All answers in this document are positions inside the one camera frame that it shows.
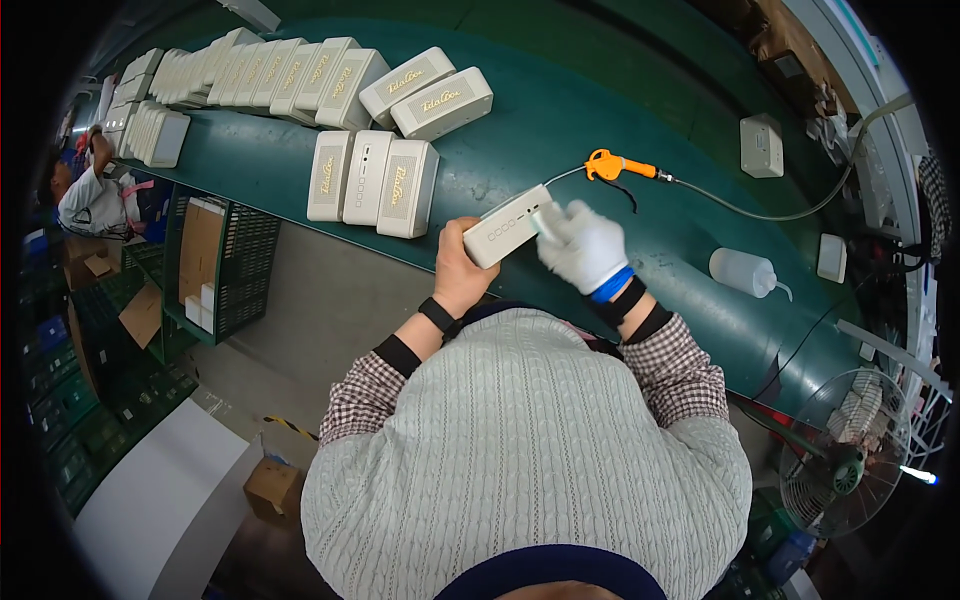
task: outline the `yellow black hazard tape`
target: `yellow black hazard tape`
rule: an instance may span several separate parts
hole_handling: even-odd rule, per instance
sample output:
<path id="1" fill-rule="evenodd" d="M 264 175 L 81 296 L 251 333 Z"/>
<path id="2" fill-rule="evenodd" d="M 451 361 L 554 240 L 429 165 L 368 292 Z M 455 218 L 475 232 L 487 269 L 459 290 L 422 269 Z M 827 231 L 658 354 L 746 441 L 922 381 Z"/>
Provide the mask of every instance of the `yellow black hazard tape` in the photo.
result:
<path id="1" fill-rule="evenodd" d="M 310 433 L 310 432 L 307 431 L 306 429 L 300 429 L 299 427 L 297 427 L 296 425 L 294 425 L 292 422 L 288 421 L 287 419 L 282 419 L 282 418 L 277 417 L 277 416 L 264 417 L 263 419 L 264 419 L 264 421 L 266 421 L 266 422 L 268 422 L 268 423 L 275 421 L 275 422 L 280 423 L 281 425 L 286 425 L 287 427 L 290 427 L 291 429 L 293 429 L 293 430 L 296 431 L 297 433 L 301 434 L 302 436 L 306 436 L 306 437 L 310 438 L 310 439 L 313 440 L 314 442 L 319 442 L 319 441 L 320 441 L 320 438 L 318 438 L 317 436 L 313 435 L 312 433 Z"/>

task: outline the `electric fan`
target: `electric fan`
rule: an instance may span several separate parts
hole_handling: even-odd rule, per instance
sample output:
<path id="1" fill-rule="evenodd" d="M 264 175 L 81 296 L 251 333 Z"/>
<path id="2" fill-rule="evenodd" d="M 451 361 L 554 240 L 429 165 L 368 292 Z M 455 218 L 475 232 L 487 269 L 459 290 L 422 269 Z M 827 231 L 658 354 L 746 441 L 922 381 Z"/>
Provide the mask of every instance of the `electric fan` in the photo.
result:
<path id="1" fill-rule="evenodd" d="M 734 399 L 748 417 L 783 437 L 780 495 L 798 527 L 842 536 L 870 520 L 900 480 L 910 442 L 909 411 L 880 371 L 833 377 L 787 427 Z"/>

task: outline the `checkered sleeve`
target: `checkered sleeve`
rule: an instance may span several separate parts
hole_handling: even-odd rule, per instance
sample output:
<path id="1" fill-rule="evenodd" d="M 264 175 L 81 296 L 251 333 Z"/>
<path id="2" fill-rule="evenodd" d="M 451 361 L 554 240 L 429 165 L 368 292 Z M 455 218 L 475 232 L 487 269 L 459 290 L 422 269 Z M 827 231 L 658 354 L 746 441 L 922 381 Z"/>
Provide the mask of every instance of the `checkered sleeve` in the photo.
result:
<path id="1" fill-rule="evenodd" d="M 620 352 L 660 427 L 687 417 L 730 419 L 723 370 L 710 364 L 680 315 Z"/>
<path id="2" fill-rule="evenodd" d="M 320 446 L 360 433 L 375 433 L 394 413 L 407 378 L 370 351 L 353 361 L 347 377 L 330 386 L 330 406 L 320 424 Z"/>

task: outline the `blue wristband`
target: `blue wristband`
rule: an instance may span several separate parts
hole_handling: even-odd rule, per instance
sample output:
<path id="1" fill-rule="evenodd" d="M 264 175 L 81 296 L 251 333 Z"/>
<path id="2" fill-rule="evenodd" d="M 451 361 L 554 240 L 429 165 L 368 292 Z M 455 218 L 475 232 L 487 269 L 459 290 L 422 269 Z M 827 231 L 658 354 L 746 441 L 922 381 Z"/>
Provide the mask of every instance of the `blue wristband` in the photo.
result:
<path id="1" fill-rule="evenodd" d="M 603 304 L 604 302 L 609 302 L 613 295 L 620 291 L 624 285 L 627 284 L 627 281 L 630 281 L 630 278 L 634 276 L 634 268 L 630 265 L 627 265 L 623 269 L 620 269 L 613 277 L 607 279 L 607 282 L 601 285 L 590 294 L 590 299 L 594 302 Z"/>

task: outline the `white glove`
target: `white glove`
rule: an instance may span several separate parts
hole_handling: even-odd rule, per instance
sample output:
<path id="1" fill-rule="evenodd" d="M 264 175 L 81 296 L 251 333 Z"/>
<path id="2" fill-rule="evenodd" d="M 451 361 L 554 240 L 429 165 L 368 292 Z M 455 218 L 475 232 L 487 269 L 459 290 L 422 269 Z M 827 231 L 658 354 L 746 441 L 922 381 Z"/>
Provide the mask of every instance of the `white glove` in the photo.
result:
<path id="1" fill-rule="evenodd" d="M 571 202 L 565 215 L 550 203 L 540 209 L 539 219 L 547 229 L 546 234 L 537 236 L 540 262 L 584 296 L 628 266 L 623 228 L 590 210 L 582 200 Z"/>

